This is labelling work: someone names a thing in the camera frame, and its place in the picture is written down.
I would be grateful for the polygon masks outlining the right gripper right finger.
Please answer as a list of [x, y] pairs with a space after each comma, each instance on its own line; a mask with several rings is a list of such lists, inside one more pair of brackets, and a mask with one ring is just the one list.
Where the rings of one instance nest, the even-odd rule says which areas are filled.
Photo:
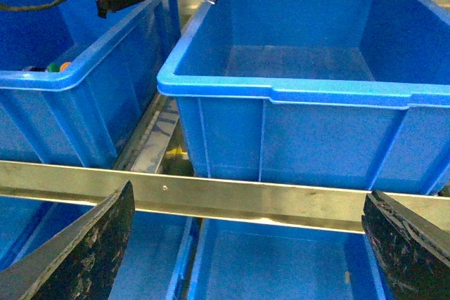
[[449, 298], [449, 233], [381, 191], [361, 222], [394, 299]]

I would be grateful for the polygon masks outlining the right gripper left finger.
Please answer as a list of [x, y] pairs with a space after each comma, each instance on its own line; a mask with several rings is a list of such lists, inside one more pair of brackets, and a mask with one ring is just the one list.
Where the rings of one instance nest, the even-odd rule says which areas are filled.
[[1, 272], [2, 299], [107, 299], [135, 212], [126, 182], [101, 203]]

